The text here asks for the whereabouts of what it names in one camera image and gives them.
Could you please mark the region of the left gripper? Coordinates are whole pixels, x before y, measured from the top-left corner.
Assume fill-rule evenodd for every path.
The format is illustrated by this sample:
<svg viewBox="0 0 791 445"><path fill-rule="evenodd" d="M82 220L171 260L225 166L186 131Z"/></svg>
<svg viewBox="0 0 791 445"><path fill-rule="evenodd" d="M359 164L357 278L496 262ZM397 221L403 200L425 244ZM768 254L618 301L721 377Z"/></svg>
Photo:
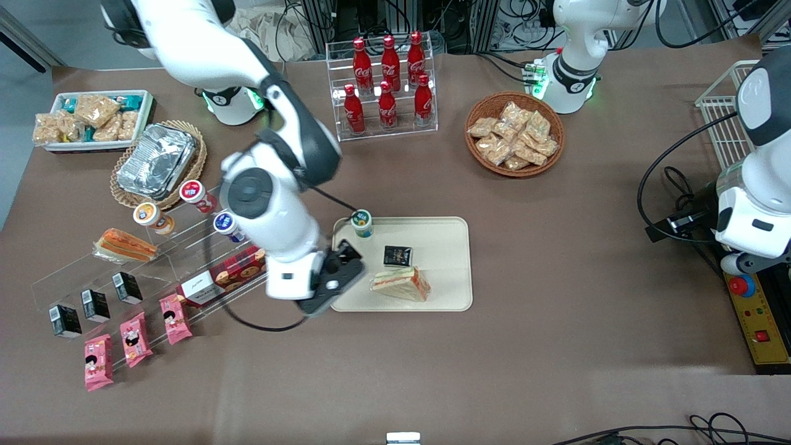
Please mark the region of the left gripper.
<svg viewBox="0 0 791 445"><path fill-rule="evenodd" d="M719 213L680 211L667 217L667 226L647 226L651 242L671 239L686 243L717 243L765 258L785 253L790 237L790 216L755 202L743 188L719 195ZM710 231L716 229L716 239Z"/></svg>

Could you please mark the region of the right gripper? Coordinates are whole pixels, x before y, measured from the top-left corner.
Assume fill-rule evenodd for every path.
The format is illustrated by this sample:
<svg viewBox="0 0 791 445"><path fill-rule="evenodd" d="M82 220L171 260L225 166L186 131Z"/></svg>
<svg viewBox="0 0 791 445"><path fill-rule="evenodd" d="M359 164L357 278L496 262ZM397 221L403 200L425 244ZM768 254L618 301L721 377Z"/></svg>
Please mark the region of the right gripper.
<svg viewBox="0 0 791 445"><path fill-rule="evenodd" d="M348 240L340 240L334 248L334 256L345 264L345 278L355 279L365 273L359 253ZM266 295L277 300L305 300L314 295L313 278L319 274L327 251L316 246L300 245L295 250L267 250Z"/></svg>

